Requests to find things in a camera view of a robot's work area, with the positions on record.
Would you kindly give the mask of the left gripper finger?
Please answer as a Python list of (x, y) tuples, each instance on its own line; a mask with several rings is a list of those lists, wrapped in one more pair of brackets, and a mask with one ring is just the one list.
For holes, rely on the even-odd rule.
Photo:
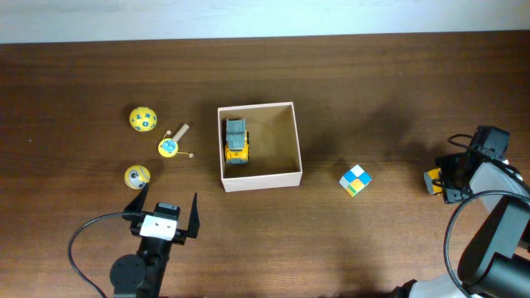
[(190, 218), (188, 223), (188, 229), (186, 230), (186, 237), (188, 238), (197, 238), (198, 232), (200, 230), (200, 217), (198, 212), (198, 195), (194, 194), (190, 209)]
[(149, 184), (146, 183), (140, 193), (124, 208), (124, 219), (139, 219), (142, 216), (142, 208), (145, 203)]

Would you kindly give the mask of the yellow grey dump truck toy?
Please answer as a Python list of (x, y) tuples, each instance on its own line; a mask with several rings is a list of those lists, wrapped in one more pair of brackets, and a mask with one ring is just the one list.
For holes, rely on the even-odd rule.
[(248, 163), (248, 138), (249, 132), (244, 118), (226, 120), (224, 157), (227, 164), (236, 165)]

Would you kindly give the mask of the yellow grey tanker truck toy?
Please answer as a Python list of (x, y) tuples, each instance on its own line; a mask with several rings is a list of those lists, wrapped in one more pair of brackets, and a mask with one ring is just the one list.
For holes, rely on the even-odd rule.
[(424, 173), (424, 181), (430, 195), (442, 195), (443, 188), (440, 186), (441, 168), (435, 168)]

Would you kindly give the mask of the two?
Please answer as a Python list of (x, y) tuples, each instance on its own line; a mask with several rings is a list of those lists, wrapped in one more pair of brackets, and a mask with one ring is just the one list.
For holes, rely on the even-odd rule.
[(372, 177), (360, 165), (356, 165), (341, 176), (339, 183), (350, 196), (354, 197), (371, 181)]

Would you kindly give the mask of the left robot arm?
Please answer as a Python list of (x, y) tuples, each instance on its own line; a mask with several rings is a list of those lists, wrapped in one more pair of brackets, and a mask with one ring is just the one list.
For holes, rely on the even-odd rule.
[(187, 228), (181, 229), (178, 206), (158, 203), (152, 212), (142, 209), (148, 188), (145, 185), (123, 210), (131, 234), (141, 241), (136, 253), (120, 257), (111, 267), (109, 280), (117, 298), (158, 297), (171, 248), (196, 238), (200, 229), (197, 198), (192, 201)]

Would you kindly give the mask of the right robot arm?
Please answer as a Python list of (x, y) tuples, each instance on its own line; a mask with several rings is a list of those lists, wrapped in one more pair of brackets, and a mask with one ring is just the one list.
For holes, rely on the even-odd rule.
[[(509, 132), (479, 126), (461, 152), (436, 158), (425, 173), (430, 194), (456, 208), (447, 224), (443, 257), (447, 273), (429, 281), (410, 280), (392, 297), (529, 298), (529, 261), (516, 253), (529, 249), (529, 186), (504, 155)], [(449, 257), (455, 222), (466, 206), (482, 201), (489, 215), (462, 252), (457, 268)]]

